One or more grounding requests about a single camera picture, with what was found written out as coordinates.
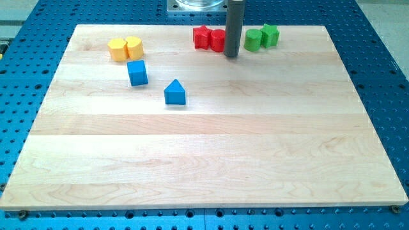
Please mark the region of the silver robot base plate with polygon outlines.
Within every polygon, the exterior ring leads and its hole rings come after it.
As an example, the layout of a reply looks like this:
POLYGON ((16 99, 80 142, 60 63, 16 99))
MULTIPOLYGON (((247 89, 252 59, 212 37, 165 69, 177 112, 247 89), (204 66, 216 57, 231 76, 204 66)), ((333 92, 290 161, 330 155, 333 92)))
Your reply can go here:
POLYGON ((227 0, 167 0, 168 12, 223 12, 227 0))

